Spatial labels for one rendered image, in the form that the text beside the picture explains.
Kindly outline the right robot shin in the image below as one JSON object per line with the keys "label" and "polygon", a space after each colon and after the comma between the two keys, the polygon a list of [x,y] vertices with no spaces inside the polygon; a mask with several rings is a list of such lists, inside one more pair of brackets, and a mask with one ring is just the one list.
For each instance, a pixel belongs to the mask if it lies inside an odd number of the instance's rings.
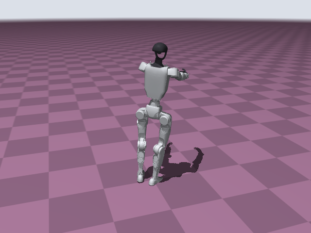
{"label": "right robot shin", "polygon": [[155,177],[155,180],[158,179],[158,174],[160,167],[163,163],[164,154],[165,154],[164,147],[160,147],[160,149],[158,150],[158,155],[157,154],[153,155],[153,177]]}

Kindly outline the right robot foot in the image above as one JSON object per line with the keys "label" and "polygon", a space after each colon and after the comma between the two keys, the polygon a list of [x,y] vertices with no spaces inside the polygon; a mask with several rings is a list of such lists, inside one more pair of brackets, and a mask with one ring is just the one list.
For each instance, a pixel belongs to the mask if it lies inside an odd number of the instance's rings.
{"label": "right robot foot", "polygon": [[161,180],[163,179],[163,177],[158,177],[158,179],[156,179],[155,180],[155,177],[153,177],[153,178],[151,178],[150,180],[149,180],[149,185],[155,185],[156,183],[158,183],[158,182],[160,182]]}

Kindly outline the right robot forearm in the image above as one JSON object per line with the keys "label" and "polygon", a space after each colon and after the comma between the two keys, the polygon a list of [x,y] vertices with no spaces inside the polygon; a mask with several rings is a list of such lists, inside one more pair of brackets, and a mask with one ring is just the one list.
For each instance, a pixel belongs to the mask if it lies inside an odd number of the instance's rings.
{"label": "right robot forearm", "polygon": [[182,72],[182,81],[185,80],[186,78],[189,78],[189,74]]}

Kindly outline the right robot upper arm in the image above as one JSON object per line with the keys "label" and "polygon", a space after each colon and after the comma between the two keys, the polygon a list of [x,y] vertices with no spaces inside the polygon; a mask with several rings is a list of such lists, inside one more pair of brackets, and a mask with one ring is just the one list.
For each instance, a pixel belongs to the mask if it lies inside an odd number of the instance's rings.
{"label": "right robot upper arm", "polygon": [[171,78],[175,78],[178,81],[182,80],[182,72],[179,72],[179,70],[175,67],[168,69],[168,76]]}

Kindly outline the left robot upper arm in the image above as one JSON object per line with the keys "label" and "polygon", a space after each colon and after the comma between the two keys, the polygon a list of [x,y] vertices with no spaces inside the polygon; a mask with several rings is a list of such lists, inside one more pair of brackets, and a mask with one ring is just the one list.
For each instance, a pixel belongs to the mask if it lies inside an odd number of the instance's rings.
{"label": "left robot upper arm", "polygon": [[146,67],[147,63],[145,62],[141,62],[140,66],[139,66],[139,70],[142,71],[142,72],[145,72],[145,67]]}

